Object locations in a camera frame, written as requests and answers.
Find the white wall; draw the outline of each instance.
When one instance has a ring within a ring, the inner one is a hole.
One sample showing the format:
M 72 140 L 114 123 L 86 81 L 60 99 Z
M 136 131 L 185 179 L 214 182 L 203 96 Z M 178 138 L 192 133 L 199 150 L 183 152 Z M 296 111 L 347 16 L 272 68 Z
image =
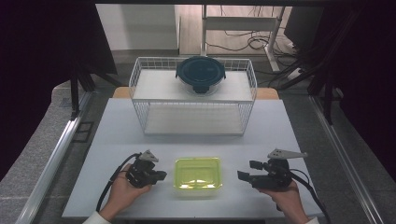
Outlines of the white wall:
M 112 50 L 178 49 L 177 6 L 97 4 L 96 8 Z

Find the white table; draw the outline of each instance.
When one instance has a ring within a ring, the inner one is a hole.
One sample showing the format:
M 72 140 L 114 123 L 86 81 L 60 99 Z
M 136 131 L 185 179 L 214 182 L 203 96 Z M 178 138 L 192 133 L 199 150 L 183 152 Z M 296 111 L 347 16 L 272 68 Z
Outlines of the white table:
M 145 136 L 130 99 L 109 99 L 78 181 L 63 217 L 83 218 L 94 211 L 115 169 L 130 155 L 150 149 L 160 159 L 154 168 L 168 176 L 150 193 L 119 214 L 128 219 L 265 219 L 283 217 L 267 195 L 237 178 L 237 171 L 266 175 L 248 162 L 268 161 L 275 148 L 300 152 L 281 100 L 256 101 L 244 136 Z M 223 186 L 206 199 L 178 197 L 173 187 L 174 164 L 182 157 L 219 157 Z M 303 159 L 289 160 L 290 168 L 308 174 Z M 300 185 L 305 212 L 322 216 L 309 191 Z

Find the hand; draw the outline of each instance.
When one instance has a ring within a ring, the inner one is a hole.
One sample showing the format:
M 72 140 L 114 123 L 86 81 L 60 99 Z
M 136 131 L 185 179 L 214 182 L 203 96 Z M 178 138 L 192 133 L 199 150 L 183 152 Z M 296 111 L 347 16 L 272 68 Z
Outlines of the hand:
M 259 192 L 271 196 L 290 223 L 305 224 L 309 221 L 303 209 L 296 182 L 291 181 L 290 185 L 282 190 L 259 189 Z
M 151 189 L 151 185 L 137 189 L 129 183 L 125 172 L 128 171 L 130 166 L 131 164 L 127 164 L 118 174 L 111 186 L 107 203 L 99 212 L 101 217 L 107 221 L 112 220 L 120 211 L 130 206 L 137 197 L 149 192 Z

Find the white sleeve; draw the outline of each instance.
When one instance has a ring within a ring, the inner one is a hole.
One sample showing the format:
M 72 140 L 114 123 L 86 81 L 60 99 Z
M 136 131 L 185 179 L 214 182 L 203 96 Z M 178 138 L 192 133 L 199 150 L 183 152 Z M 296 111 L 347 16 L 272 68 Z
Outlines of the white sleeve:
M 305 224 L 319 224 L 317 217 L 310 217 L 309 219 L 310 219 L 310 221 Z
M 99 213 L 95 211 L 87 220 L 85 220 L 85 222 L 83 222 L 83 224 L 111 224 L 111 223 L 105 220 L 104 218 L 102 218 L 99 215 Z

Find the white wire basket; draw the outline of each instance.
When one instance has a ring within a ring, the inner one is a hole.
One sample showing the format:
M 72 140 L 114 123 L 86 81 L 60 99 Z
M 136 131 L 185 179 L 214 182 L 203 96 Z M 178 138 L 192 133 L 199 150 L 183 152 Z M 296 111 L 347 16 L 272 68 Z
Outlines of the white wire basket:
M 216 58 L 226 78 L 215 93 L 196 95 L 176 78 L 187 58 L 137 58 L 129 90 L 144 134 L 243 135 L 257 82 L 248 59 Z

